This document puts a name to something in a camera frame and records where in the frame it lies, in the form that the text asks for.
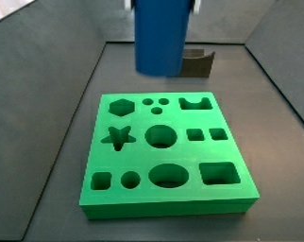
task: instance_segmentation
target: rectangular hole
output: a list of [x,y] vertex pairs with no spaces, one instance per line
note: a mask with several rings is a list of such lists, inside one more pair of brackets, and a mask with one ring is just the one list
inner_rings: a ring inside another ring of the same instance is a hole
[[188,102],[184,98],[178,99],[180,110],[211,110],[212,106],[206,97],[198,103]]
[[234,184],[240,182],[232,163],[200,163],[198,170],[204,185]]
[[110,187],[111,175],[108,172],[96,172],[91,177],[91,190],[106,190]]
[[186,129],[188,141],[203,141],[203,133],[200,129]]
[[212,140],[226,140],[226,132],[223,129],[208,129]]

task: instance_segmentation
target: gray wall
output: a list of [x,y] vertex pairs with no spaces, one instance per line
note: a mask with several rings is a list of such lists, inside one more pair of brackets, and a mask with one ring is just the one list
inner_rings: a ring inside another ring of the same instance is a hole
[[[190,18],[187,42],[244,43],[275,0],[202,0]],[[91,0],[90,15],[107,41],[132,41],[132,13],[123,0]]]
[[304,0],[279,0],[246,47],[304,119]]
[[24,233],[104,46],[87,4],[35,1],[0,23],[0,240]]

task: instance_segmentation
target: small circular hole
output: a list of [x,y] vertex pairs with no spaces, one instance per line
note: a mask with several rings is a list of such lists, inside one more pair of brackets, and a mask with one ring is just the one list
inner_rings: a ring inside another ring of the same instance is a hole
[[152,100],[150,98],[146,98],[146,99],[143,99],[142,102],[143,102],[144,105],[151,105]]
[[152,114],[160,114],[162,113],[162,109],[160,108],[152,108],[151,109],[151,113]]
[[166,98],[160,98],[158,100],[158,103],[162,104],[162,105],[167,105],[168,104],[168,100]]
[[127,173],[123,174],[122,179],[120,179],[120,184],[126,189],[132,189],[138,186],[139,184],[139,176],[135,172],[128,171]]

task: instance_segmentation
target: gray enclosure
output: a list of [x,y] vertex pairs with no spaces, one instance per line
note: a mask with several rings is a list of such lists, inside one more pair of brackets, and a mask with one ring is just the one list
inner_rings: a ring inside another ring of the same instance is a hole
[[[275,0],[203,0],[199,15],[191,15],[187,42],[244,43]],[[91,0],[88,13],[104,39],[134,41],[132,13],[123,0]]]
[[304,119],[304,0],[279,0],[246,47]]
[[[304,240],[304,126],[291,110],[304,120],[304,0],[202,1],[187,42],[244,44],[252,54],[202,45],[218,50],[208,79],[138,76],[130,44],[108,44],[94,71],[104,42],[131,41],[122,0],[36,0],[0,22],[0,240]],[[142,91],[216,92],[263,198],[243,218],[86,222],[78,194],[98,98]]]
[[103,46],[76,0],[0,23],[0,239],[22,238]]

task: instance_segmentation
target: gray floor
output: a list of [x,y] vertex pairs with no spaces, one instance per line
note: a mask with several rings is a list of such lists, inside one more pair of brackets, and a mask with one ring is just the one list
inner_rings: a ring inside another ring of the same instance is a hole
[[[216,51],[208,79],[139,76],[132,44],[106,46],[26,241],[304,240],[304,126],[242,46],[192,46]],[[243,216],[87,221],[78,200],[100,94],[195,91],[216,96],[260,199]]]

